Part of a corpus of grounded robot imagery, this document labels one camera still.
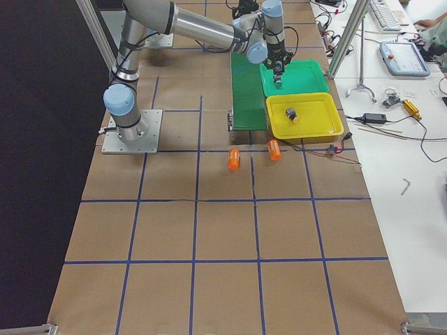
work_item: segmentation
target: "metal base plate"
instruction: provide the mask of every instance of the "metal base plate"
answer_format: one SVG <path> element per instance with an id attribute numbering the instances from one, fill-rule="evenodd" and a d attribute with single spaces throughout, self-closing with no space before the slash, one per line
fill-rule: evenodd
<path id="1" fill-rule="evenodd" d="M 173 47 L 174 43 L 174 34 L 170 35 L 153 35 L 149 37 L 146 42 L 144 48 L 147 49 L 168 49 Z"/>
<path id="2" fill-rule="evenodd" d="M 160 127 L 163 110 L 141 110 L 141 117 L 149 125 L 149 130 L 143 138 L 133 142 L 122 142 L 118 134 L 109 131 L 105 134 L 103 154 L 156 154 L 159 148 Z M 108 127 L 115 127 L 115 121 L 110 117 Z"/>

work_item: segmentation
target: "metal bracket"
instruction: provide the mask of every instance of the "metal bracket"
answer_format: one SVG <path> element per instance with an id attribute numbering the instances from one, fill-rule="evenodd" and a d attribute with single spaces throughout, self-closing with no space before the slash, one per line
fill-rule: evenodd
<path id="1" fill-rule="evenodd" d="M 161 119 L 163 110 L 141 110 L 141 117 L 149 125 L 147 134 L 132 143 L 124 143 L 114 131 L 105 134 L 103 154 L 156 154 L 159 148 Z M 110 118 L 108 127 L 115 127 Z"/>
<path id="2" fill-rule="evenodd" d="M 421 335 L 447 335 L 447 329 L 444 328 L 432 328 L 432 327 L 417 327 L 410 325 L 409 323 L 402 323 L 403 335 L 409 334 L 421 334 Z"/>
<path id="3" fill-rule="evenodd" d="M 56 335 L 56 325 L 41 325 L 36 327 L 0 329 L 0 335 Z"/>
<path id="4" fill-rule="evenodd" d="M 168 49 L 172 48 L 174 43 L 174 34 L 163 35 L 153 35 L 149 37 L 145 42 L 145 49 Z"/>

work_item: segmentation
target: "orange cylinder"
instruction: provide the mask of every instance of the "orange cylinder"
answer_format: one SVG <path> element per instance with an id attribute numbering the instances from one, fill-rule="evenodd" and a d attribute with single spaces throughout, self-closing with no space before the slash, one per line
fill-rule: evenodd
<path id="1" fill-rule="evenodd" d="M 278 161 L 281 159 L 281 150 L 279 149 L 278 141 L 270 140 L 267 142 L 268 154 L 272 161 Z"/>
<path id="2" fill-rule="evenodd" d="M 228 152 L 228 169 L 237 170 L 240 166 L 240 151 L 238 149 L 230 149 Z"/>

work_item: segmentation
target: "dark background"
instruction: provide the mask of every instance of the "dark background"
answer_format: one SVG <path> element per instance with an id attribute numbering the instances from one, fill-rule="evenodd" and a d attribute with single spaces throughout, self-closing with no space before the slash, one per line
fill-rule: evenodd
<path id="1" fill-rule="evenodd" d="M 47 322 L 105 112 L 108 69 L 75 0 L 3 1 L 0 31 L 5 329 Z"/>

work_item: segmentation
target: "green tray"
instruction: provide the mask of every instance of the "green tray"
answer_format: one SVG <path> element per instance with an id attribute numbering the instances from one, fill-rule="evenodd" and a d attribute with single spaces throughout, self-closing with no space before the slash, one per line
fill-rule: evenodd
<path id="1" fill-rule="evenodd" d="M 323 71 L 317 61 L 291 61 L 282 75 L 282 87 L 279 89 L 273 83 L 273 71 L 268 70 L 264 64 L 259 68 L 265 96 L 329 92 Z"/>

